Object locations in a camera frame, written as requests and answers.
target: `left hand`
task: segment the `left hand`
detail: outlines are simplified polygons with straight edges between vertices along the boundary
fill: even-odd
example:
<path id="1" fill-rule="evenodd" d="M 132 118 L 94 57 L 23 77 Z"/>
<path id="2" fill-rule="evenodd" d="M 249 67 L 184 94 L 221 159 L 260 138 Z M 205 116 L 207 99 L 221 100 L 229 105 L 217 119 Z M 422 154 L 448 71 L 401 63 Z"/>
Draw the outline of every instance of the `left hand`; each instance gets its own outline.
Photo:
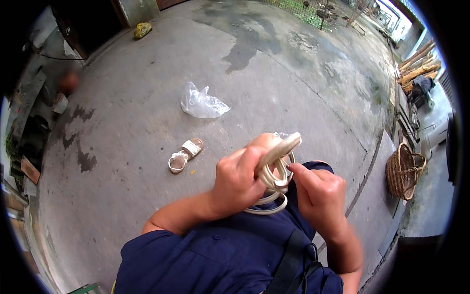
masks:
<path id="1" fill-rule="evenodd" d="M 214 188 L 209 194 L 209 206 L 218 217 L 239 213 L 258 201 L 266 190 L 260 179 L 255 180 L 255 168 L 267 150 L 253 146 L 235 151 L 219 160 Z"/>

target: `hand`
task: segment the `hand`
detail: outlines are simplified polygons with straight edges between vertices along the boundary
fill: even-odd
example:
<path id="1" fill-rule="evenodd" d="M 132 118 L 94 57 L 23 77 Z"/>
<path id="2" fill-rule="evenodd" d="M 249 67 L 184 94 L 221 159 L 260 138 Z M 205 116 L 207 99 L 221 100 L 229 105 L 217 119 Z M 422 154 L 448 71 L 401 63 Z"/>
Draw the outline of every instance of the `hand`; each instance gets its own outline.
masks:
<path id="1" fill-rule="evenodd" d="M 325 241 L 341 236 L 348 227 L 343 214 L 346 181 L 327 170 L 308 170 L 300 163 L 289 164 L 294 173 L 300 214 Z"/>
<path id="2" fill-rule="evenodd" d="M 264 183 L 255 180 L 259 158 L 267 150 L 253 146 L 235 151 L 219 160 L 215 185 L 209 196 L 211 211 L 224 218 L 252 206 L 266 190 Z"/>

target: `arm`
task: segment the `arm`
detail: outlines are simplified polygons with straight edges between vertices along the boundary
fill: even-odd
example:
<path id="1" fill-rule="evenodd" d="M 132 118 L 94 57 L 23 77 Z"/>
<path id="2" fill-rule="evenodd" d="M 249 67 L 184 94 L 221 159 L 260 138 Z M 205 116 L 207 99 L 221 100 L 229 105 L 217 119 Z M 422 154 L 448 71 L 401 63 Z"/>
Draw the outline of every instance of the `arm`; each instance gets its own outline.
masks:
<path id="1" fill-rule="evenodd" d="M 326 170 L 290 164 L 297 186 L 298 208 L 325 239 L 328 265 L 344 281 L 343 293 L 357 293 L 362 275 L 362 249 L 343 214 L 346 182 Z"/>
<path id="2" fill-rule="evenodd" d="M 266 189 L 254 179 L 262 147 L 235 151 L 217 163 L 214 188 L 208 192 L 181 199 L 156 211 L 145 223 L 142 234 L 168 230 L 182 235 L 192 227 L 243 211 L 258 201 Z"/>

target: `yellow plastic bag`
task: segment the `yellow plastic bag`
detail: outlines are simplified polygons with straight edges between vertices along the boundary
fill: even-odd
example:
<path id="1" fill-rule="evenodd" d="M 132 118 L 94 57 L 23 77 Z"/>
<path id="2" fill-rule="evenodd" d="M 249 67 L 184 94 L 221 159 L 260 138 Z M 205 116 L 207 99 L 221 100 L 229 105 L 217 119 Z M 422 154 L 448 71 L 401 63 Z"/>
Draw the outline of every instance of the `yellow plastic bag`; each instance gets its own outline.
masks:
<path id="1" fill-rule="evenodd" d="M 134 31 L 134 37 L 137 39 L 143 38 L 152 30 L 152 25 L 149 23 L 140 23 L 137 25 Z"/>

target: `person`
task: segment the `person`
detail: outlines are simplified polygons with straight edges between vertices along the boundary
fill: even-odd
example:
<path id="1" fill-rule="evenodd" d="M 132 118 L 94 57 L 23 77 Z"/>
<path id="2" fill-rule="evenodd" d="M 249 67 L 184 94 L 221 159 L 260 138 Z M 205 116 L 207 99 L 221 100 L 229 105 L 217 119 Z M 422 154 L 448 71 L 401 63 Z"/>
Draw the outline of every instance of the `person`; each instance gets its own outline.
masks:
<path id="1" fill-rule="evenodd" d="M 346 182 L 326 162 L 288 165 L 284 210 L 243 212 L 263 197 L 254 170 L 280 140 L 258 136 L 217 163 L 210 191 L 156 211 L 122 248 L 114 293 L 357 293 L 361 245 L 343 214 Z M 329 268 L 312 254 L 316 231 Z"/>

